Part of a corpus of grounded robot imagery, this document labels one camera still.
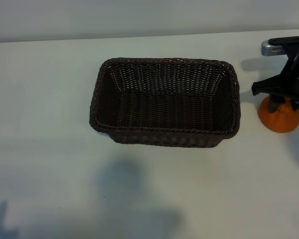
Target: small pumpkin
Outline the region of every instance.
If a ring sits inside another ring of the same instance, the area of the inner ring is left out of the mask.
[[[285,103],[278,106],[273,113],[268,111],[269,96],[264,98],[258,109],[261,122],[270,130],[278,133],[293,131],[299,125],[299,109],[293,111],[291,100],[285,98]]]

